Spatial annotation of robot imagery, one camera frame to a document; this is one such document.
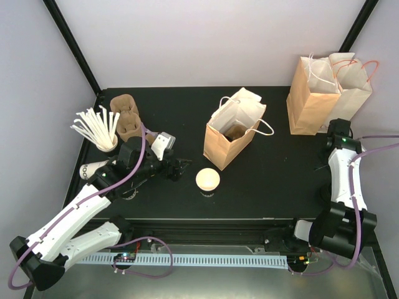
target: white paper bag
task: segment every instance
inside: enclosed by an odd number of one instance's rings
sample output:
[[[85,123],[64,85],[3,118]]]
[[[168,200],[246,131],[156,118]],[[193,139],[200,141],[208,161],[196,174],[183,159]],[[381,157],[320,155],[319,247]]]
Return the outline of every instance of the white paper bag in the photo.
[[[334,75],[339,83],[341,96],[325,119],[320,129],[322,132],[327,131],[331,120],[336,118],[351,120],[372,94],[370,78],[362,62],[353,59],[354,55],[355,53],[334,53],[329,56]]]

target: paper cup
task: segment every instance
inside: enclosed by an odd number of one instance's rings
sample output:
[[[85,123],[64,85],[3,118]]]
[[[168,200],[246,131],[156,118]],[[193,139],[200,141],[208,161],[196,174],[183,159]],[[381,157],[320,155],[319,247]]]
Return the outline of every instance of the paper cup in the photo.
[[[108,160],[82,165],[79,169],[80,177],[82,179],[89,179],[96,170],[98,170],[101,166],[106,165],[107,162]]]
[[[216,170],[212,168],[204,168],[195,177],[195,182],[203,196],[211,197],[219,186],[220,176]]]
[[[102,151],[103,153],[105,153],[108,157],[113,157],[116,156],[119,152],[119,147],[118,146],[118,136],[115,135],[113,137],[113,144],[111,148],[103,148],[102,146],[96,145],[96,147]]]

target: brown paper bag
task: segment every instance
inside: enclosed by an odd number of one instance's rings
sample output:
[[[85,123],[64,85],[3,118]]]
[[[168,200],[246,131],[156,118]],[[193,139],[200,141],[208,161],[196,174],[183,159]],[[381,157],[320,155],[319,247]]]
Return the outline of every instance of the brown paper bag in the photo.
[[[260,104],[261,97],[245,88],[235,93],[224,105],[212,114],[210,121],[206,124],[204,155],[223,170],[254,138],[255,132],[262,121],[266,111],[266,105]],[[243,136],[230,142],[224,134],[233,126],[245,126],[247,130]]]
[[[287,99],[291,134],[315,135],[339,96],[329,59],[301,57]]]

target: gray wall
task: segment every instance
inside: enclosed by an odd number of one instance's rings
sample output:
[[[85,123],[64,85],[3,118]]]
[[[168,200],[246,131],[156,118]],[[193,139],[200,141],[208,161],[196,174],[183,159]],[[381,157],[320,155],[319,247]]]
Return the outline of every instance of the gray wall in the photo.
[[[290,85],[364,0],[57,0],[105,87]]]
[[[8,244],[60,211],[82,144],[69,126],[95,96],[41,0],[1,6],[0,297],[21,299]],[[18,270],[14,284],[26,282]]]
[[[353,45],[352,51],[362,61],[380,62],[372,78],[373,95],[353,119],[355,136],[399,134],[398,15],[399,1],[380,1]],[[374,148],[394,142],[399,140],[366,140],[364,144]],[[377,213],[377,237],[399,292],[399,149],[364,158],[361,177],[368,210]]]

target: black metal frame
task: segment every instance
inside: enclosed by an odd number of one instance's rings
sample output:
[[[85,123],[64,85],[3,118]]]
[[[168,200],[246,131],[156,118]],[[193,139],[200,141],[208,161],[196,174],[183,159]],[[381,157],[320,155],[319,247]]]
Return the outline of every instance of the black metal frame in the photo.
[[[48,11],[50,12],[54,22],[57,24],[58,29],[67,42],[69,49],[82,69],[83,74],[86,76],[86,79],[92,87],[94,93],[99,95],[101,93],[101,88],[97,83],[97,80],[95,79],[94,74],[92,73],[92,70],[90,69],[82,51],[80,50],[74,35],[70,31],[67,22],[58,8],[57,3],[55,0],[43,0],[43,2],[47,6]]]
[[[350,51],[350,48],[353,46],[353,43],[355,42],[360,31],[362,31],[363,26],[366,24],[368,17],[370,17],[370,15],[372,14],[374,7],[377,5],[377,3],[378,0],[366,0],[354,24],[350,28],[348,35],[342,43],[339,52]]]
[[[43,0],[53,17],[57,27],[61,34],[64,36],[66,43],[72,51],[77,63],[82,69],[86,79],[92,87],[94,93],[97,96],[95,107],[98,107],[103,102],[102,90],[98,85],[94,74],[92,73],[82,51],[80,50],[73,34],[71,33],[60,9],[55,0]],[[357,36],[362,30],[368,17],[371,15],[374,7],[377,5],[378,0],[366,0],[363,8],[359,12],[354,24],[352,25],[349,33],[347,34],[344,43],[342,44],[339,52],[348,52],[356,41]],[[88,152],[89,141],[84,140],[82,148],[80,149],[77,164],[75,165],[74,173],[79,172],[79,167],[85,160]],[[66,199],[71,198],[74,194],[77,194],[77,188],[79,188],[79,176],[73,176],[70,182],[70,186],[67,192]],[[90,221],[83,229],[82,233],[92,230],[94,227],[98,227],[102,223],[100,220]],[[202,243],[202,244],[264,244],[266,237],[270,238],[270,232],[275,229],[281,229],[281,227],[288,226],[291,220],[283,221],[196,221],[196,220],[185,220],[185,221],[152,221],[152,220],[130,220],[131,225],[137,228],[138,234],[145,235],[163,235],[162,237],[168,241],[179,240],[184,243]],[[224,237],[220,238],[215,232],[224,234]],[[201,233],[201,240],[192,237],[196,233]],[[381,271],[383,282],[387,290],[389,298],[396,298],[396,293],[393,288],[391,278],[388,273],[387,266],[383,259],[380,247],[378,245],[377,238],[375,236],[370,238],[367,242],[367,246],[372,246],[378,267]],[[29,287],[25,293],[24,299],[32,297],[33,287]]]

